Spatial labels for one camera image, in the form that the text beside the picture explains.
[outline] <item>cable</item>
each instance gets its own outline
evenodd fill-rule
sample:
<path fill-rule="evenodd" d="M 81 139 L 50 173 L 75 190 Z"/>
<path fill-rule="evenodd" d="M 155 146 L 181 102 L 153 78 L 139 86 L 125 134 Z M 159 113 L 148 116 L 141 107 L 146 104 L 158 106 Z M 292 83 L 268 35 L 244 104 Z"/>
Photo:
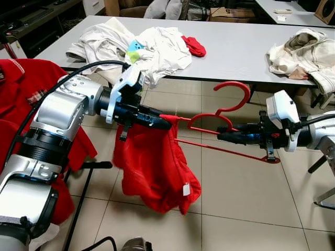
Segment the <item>cable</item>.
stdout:
<path fill-rule="evenodd" d="M 327 115 L 324 115 L 324 116 L 321 116 L 321 117 L 318 117 L 318 118 L 303 121 L 303 122 L 300 123 L 300 127 L 302 128 L 302 127 L 308 126 L 310 124 L 314 124 L 316 122 L 320 122 L 320 121 L 323 121 L 323 120 L 326 120 L 326 119 L 334 119 L 334 118 L 335 118 L 335 114 L 327 114 Z"/>
<path fill-rule="evenodd" d="M 103 239 L 101 239 L 100 241 L 98 241 L 97 243 L 94 243 L 92 246 L 89 246 L 88 248 L 86 249 L 83 249 L 82 251 L 91 251 L 93 250 L 94 248 L 100 246 L 103 242 L 106 242 L 106 241 L 111 241 L 112 245 L 113 245 L 113 249 L 114 251 L 116 251 L 116 243 L 115 243 L 115 240 L 110 237 L 110 236 L 107 236 Z"/>
<path fill-rule="evenodd" d="M 116 60 L 105 60 L 105 61 L 99 61 L 99 62 L 94 62 L 91 64 L 87 64 L 81 68 L 79 68 L 78 70 L 72 72 L 71 74 L 69 74 L 68 76 L 66 76 L 65 78 L 63 78 L 62 80 L 60 80 L 57 84 L 55 84 L 50 90 L 48 90 L 46 92 L 46 94 L 44 96 L 42 96 L 42 98 L 36 103 L 36 105 L 31 109 L 31 111 L 28 113 L 28 115 L 26 116 L 26 118 L 24 119 L 24 121 L 22 122 L 22 124 L 20 125 L 19 129 L 17 130 L 12 143 L 10 144 L 10 147 L 8 149 L 7 155 L 6 155 L 6 161 L 5 161 L 5 165 L 7 164 L 12 151 L 14 149 L 15 143 L 16 143 L 16 138 L 18 136 L 21 135 L 23 129 L 25 128 L 25 126 L 27 125 L 27 123 L 29 122 L 29 120 L 31 119 L 32 115 L 34 115 L 34 113 L 37 111 L 37 109 L 41 106 L 42 102 L 44 101 L 44 99 L 52 92 L 54 92 L 58 87 L 60 87 L 62 84 L 64 84 L 66 81 L 68 81 L 70 78 L 72 78 L 73 76 L 81 73 L 82 71 L 97 66 L 97 65 L 102 65 L 102 64 L 119 64 L 122 65 L 124 68 L 128 68 L 130 65 L 125 63 L 125 62 L 121 62 L 121 61 L 116 61 Z"/>

